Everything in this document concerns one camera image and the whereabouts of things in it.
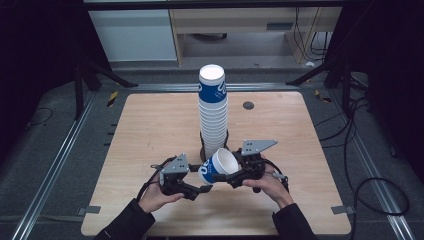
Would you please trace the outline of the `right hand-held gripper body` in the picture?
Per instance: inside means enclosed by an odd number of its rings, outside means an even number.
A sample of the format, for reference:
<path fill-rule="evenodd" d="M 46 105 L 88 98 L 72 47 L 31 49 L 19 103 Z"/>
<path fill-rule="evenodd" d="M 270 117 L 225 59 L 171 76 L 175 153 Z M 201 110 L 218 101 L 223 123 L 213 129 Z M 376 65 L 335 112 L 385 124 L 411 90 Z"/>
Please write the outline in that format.
<path fill-rule="evenodd" d="M 241 148 L 241 159 L 236 159 L 239 170 L 227 175 L 228 184 L 233 188 L 242 186 L 246 179 L 259 180 L 265 173 L 266 159 L 261 156 L 267 150 L 278 143 L 277 140 L 244 140 Z"/>

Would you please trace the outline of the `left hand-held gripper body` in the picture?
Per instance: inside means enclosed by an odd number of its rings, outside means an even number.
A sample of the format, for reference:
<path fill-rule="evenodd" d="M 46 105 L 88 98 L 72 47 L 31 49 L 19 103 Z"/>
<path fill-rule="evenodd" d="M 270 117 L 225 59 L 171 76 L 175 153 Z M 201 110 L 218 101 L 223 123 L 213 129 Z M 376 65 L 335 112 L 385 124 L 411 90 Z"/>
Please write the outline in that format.
<path fill-rule="evenodd" d="M 189 172 L 190 167 L 184 153 L 170 158 L 159 170 L 161 192 L 167 196 L 182 193 L 186 199 L 194 201 L 201 189 L 184 182 Z"/>

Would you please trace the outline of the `blue printed paper cup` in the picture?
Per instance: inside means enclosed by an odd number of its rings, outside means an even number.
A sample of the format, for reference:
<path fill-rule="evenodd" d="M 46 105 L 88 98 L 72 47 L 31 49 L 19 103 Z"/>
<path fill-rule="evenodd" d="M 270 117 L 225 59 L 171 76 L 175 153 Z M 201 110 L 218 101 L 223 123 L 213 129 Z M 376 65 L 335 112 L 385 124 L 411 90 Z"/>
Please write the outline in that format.
<path fill-rule="evenodd" d="M 238 162 L 234 155 L 225 148 L 219 148 L 198 169 L 198 176 L 205 184 L 211 185 L 216 182 L 213 175 L 230 175 L 239 170 Z"/>

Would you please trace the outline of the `black rod cup holder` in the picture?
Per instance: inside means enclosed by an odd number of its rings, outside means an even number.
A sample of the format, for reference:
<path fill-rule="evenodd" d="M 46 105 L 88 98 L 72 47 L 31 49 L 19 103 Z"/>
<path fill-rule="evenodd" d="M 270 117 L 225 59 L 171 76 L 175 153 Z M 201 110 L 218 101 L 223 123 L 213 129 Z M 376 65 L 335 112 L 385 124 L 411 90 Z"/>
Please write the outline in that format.
<path fill-rule="evenodd" d="M 202 133 L 201 132 L 199 132 L 199 136 L 200 136 L 200 141 L 201 141 L 201 149 L 199 151 L 199 155 L 200 155 L 200 159 L 201 159 L 201 161 L 203 163 L 203 162 L 205 162 L 208 159 L 208 157 L 206 156 L 205 144 L 204 144 L 204 140 L 203 140 L 203 137 L 202 137 Z M 228 145 L 227 145 L 228 139 L 229 139 L 229 131 L 227 130 L 226 131 L 226 135 L 225 135 L 225 140 L 224 140 L 224 142 L 223 142 L 223 144 L 222 144 L 221 147 L 222 148 L 225 148 L 227 150 L 230 150 L 229 147 L 228 147 Z"/>

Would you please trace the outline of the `stack of white paper cups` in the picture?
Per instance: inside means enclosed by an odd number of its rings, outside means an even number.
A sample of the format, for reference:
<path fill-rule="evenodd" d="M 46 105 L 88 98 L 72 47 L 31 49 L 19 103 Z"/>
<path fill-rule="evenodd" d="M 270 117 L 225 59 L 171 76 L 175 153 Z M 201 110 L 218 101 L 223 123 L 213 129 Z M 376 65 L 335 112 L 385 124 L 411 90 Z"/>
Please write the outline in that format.
<path fill-rule="evenodd" d="M 225 140 L 227 107 L 224 69 L 216 64 L 203 66 L 199 71 L 198 109 L 200 132 L 208 158 L 221 148 Z"/>

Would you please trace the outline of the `person's left hand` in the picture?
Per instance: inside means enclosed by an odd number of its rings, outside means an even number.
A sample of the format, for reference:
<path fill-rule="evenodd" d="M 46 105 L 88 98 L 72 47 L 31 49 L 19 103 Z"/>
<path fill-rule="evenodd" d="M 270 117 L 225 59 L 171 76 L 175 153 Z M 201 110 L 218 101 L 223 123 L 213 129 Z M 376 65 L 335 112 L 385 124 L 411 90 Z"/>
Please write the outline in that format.
<path fill-rule="evenodd" d="M 159 210 L 166 204 L 174 203 L 184 197 L 183 193 L 165 195 L 162 193 L 158 183 L 150 184 L 143 193 L 138 205 L 145 213 L 152 213 Z"/>

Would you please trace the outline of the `person's right hand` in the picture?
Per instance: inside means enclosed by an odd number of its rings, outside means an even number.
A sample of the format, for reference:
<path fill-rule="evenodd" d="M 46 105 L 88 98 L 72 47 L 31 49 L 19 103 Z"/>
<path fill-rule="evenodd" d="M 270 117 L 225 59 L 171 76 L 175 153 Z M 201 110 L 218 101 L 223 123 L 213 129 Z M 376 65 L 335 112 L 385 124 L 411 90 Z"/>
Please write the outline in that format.
<path fill-rule="evenodd" d="M 271 172 L 265 172 L 259 180 L 246 179 L 242 182 L 243 186 L 259 188 L 268 195 L 280 209 L 283 209 L 294 203 L 291 195 L 283 186 L 279 178 Z"/>

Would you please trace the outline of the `yellow black tape piece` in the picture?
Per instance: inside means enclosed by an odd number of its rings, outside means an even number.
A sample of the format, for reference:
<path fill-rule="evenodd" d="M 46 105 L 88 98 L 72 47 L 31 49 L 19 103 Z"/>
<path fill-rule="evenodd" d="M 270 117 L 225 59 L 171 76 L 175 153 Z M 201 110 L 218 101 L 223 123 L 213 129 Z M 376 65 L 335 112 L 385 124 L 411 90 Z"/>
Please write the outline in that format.
<path fill-rule="evenodd" d="M 332 102 L 331 98 L 329 98 L 329 97 L 323 97 L 323 96 L 321 95 L 321 93 L 320 93 L 320 91 L 319 91 L 319 90 L 314 90 L 314 94 L 315 94 L 315 97 L 316 97 L 317 99 L 320 99 L 321 101 L 323 101 L 323 102 L 325 102 L 325 103 L 331 103 L 331 102 Z"/>
<path fill-rule="evenodd" d="M 107 105 L 106 105 L 107 107 L 113 106 L 113 104 L 114 104 L 114 102 L 115 102 L 115 100 L 118 96 L 118 93 L 119 93 L 118 91 L 114 91 L 114 92 L 111 93 L 109 100 L 107 102 Z"/>

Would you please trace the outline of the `grey tape strip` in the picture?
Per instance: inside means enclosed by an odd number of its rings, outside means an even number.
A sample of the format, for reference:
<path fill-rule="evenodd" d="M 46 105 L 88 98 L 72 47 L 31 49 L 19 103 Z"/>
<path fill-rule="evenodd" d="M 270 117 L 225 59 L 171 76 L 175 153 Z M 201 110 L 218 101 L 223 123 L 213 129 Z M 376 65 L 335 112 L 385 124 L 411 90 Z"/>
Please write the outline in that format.
<path fill-rule="evenodd" d="M 78 216 L 85 216 L 87 213 L 98 214 L 100 212 L 100 209 L 101 209 L 100 206 L 86 206 L 86 207 L 81 207 L 77 211 L 77 215 Z"/>
<path fill-rule="evenodd" d="M 352 206 L 332 206 L 331 210 L 333 212 L 334 215 L 338 215 L 338 214 L 354 214 L 355 213 L 355 209 Z"/>

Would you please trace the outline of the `black metal stand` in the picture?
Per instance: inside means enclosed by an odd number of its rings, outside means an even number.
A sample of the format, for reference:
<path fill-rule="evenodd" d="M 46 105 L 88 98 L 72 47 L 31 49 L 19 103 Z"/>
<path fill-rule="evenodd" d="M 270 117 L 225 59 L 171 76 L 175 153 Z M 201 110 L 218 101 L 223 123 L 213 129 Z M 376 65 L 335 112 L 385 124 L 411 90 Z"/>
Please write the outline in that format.
<path fill-rule="evenodd" d="M 301 77 L 287 82 L 290 86 L 299 86 L 306 82 L 308 79 L 320 74 L 321 72 L 327 71 L 327 77 L 324 81 L 324 85 L 327 88 L 334 88 L 338 83 L 342 83 L 342 97 L 341 106 L 344 113 L 350 117 L 350 82 L 351 82 L 351 64 L 348 59 L 348 54 L 343 51 L 334 53 L 332 56 L 327 57 L 326 61 L 320 66 L 312 69 Z"/>
<path fill-rule="evenodd" d="M 84 111 L 84 94 L 83 94 L 83 83 L 86 83 L 90 91 L 98 91 L 101 87 L 100 80 L 96 74 L 100 73 L 112 81 L 118 83 L 125 88 L 137 87 L 137 84 L 131 83 L 123 78 L 119 77 L 111 70 L 100 66 L 93 62 L 83 53 L 76 54 L 76 66 L 74 68 L 74 83 L 75 83 L 75 102 L 76 102 L 76 113 L 75 119 L 79 119 Z"/>

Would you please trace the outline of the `white cabinet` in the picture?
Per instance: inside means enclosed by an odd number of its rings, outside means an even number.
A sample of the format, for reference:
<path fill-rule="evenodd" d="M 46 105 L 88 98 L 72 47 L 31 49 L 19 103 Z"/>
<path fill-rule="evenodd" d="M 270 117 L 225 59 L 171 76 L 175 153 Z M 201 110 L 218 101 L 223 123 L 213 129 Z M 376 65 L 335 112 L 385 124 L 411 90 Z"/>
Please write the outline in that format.
<path fill-rule="evenodd" d="M 167 10 L 90 11 L 110 62 L 176 59 Z"/>

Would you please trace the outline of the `dark curtain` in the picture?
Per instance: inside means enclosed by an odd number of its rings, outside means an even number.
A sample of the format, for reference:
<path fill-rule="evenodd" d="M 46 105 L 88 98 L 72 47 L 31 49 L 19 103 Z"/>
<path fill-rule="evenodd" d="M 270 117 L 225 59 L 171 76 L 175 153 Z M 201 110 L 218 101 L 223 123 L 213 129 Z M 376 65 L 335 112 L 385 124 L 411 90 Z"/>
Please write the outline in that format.
<path fill-rule="evenodd" d="M 83 53 L 108 69 L 109 61 L 84 0 L 0 0 L 0 162 L 9 154 L 41 97 L 70 82 L 76 61 L 55 31 L 60 22 Z"/>
<path fill-rule="evenodd" d="M 380 126 L 424 183 L 424 0 L 365 0 L 339 15 L 329 55 L 345 42 L 368 76 Z"/>

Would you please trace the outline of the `metal floor rail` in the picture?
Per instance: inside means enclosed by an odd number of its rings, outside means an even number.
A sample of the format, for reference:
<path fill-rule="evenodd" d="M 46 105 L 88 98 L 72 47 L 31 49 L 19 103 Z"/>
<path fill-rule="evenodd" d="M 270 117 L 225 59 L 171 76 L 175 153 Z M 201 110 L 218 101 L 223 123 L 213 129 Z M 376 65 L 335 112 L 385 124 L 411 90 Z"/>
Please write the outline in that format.
<path fill-rule="evenodd" d="M 369 184 L 378 200 L 379 208 L 371 207 L 370 203 L 367 203 L 365 207 L 370 211 L 383 214 L 387 217 L 397 240 L 417 240 L 405 218 L 405 214 L 411 207 L 408 195 L 401 186 L 382 176 L 357 131 L 355 113 L 363 99 L 359 98 L 350 102 L 351 116 L 348 117 L 342 110 L 341 94 L 336 90 L 330 90 L 329 93 L 347 126 L 346 135 L 343 140 L 343 163 L 347 183 L 353 193 L 353 206 L 357 207 L 359 203 L 364 202 L 360 200 L 359 194 Z M 356 186 L 352 184 L 347 165 L 348 146 L 352 146 L 355 150 L 359 163 L 362 165 L 366 174 L 366 178 L 361 180 Z"/>
<path fill-rule="evenodd" d="M 61 147 L 56 154 L 53 163 L 47 171 L 35 197 L 27 208 L 25 214 L 20 219 L 11 240 L 27 240 L 36 221 L 38 220 L 47 199 L 66 163 L 68 156 L 79 136 L 79 133 L 91 111 L 93 101 L 97 96 L 97 92 L 89 91 L 87 99 L 83 102 L 83 110 L 81 115 L 73 121 Z"/>
<path fill-rule="evenodd" d="M 227 83 L 226 89 L 230 92 L 262 92 L 262 91 L 297 91 L 298 86 L 285 83 Z M 139 84 L 131 87 L 131 90 L 139 92 L 197 92 L 198 85 L 188 84 Z"/>

